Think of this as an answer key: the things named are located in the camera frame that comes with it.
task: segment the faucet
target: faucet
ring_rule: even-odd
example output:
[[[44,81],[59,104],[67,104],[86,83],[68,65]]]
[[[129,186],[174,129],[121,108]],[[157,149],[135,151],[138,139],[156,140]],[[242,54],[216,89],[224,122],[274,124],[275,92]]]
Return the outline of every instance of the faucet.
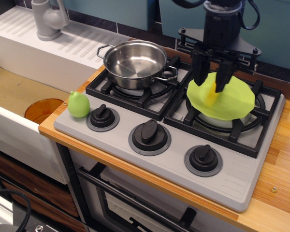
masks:
[[[53,10],[49,0],[32,0],[32,10],[40,40],[50,41],[61,35],[61,29],[68,25],[69,19],[63,0],[57,0],[59,10]]]

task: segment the wooden counter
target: wooden counter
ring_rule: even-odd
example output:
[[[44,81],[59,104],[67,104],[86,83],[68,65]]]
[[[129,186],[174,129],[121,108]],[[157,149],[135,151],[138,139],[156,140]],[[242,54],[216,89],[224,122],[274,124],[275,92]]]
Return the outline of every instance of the wooden counter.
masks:
[[[183,61],[190,62],[188,55],[180,54],[171,49],[166,50],[170,57],[177,54],[181,56]],[[99,68],[77,91],[85,91],[86,86],[103,69],[104,67]],[[259,232],[290,232],[290,83],[257,73],[251,76],[237,72],[236,76],[247,80],[260,79],[265,85],[282,90],[287,99],[249,207],[243,213],[230,210],[138,166],[55,130],[53,123],[58,115],[67,108],[67,100],[39,126],[39,131],[57,143],[132,176],[239,228]]]

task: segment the stove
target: stove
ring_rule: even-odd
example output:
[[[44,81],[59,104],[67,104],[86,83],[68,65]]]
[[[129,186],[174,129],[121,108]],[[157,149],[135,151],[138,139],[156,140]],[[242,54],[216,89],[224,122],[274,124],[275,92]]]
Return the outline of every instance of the stove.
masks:
[[[190,65],[177,57],[169,62],[178,68],[177,81],[156,83],[164,90],[169,88],[156,97],[151,97],[155,86],[149,94],[148,90],[118,91],[103,71],[83,93],[91,113],[74,118],[66,109],[54,122],[55,129],[235,211],[245,211],[283,110],[284,96],[260,81],[248,83],[257,99],[248,119],[233,120],[231,126],[211,126],[186,100],[187,85],[193,79]],[[103,129],[97,128],[99,122],[95,124],[101,115],[111,120]]]

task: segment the stainless steel pot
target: stainless steel pot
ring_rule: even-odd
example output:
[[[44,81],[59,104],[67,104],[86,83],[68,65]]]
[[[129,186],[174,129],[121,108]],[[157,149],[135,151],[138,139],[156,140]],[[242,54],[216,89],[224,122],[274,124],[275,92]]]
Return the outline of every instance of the stainless steel pot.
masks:
[[[104,56],[100,50],[110,48]],[[159,45],[141,40],[127,41],[116,46],[111,44],[99,47],[97,56],[109,72],[109,79],[126,89],[144,89],[158,80],[169,81],[177,78],[177,68],[167,66],[166,52]],[[164,73],[172,72],[171,77]]]

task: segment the lime green toy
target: lime green toy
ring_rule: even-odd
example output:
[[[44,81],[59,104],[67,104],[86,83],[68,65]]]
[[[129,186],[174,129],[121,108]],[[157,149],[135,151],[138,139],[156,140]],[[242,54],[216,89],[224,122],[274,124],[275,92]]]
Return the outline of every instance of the lime green toy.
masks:
[[[200,86],[189,82],[187,97],[191,105],[208,117],[220,120],[243,118],[255,107],[255,95],[250,87],[232,76],[221,93],[216,93],[216,72],[208,74]]]
[[[73,117],[85,117],[90,111],[88,98],[79,92],[71,92],[68,102],[68,110]]]

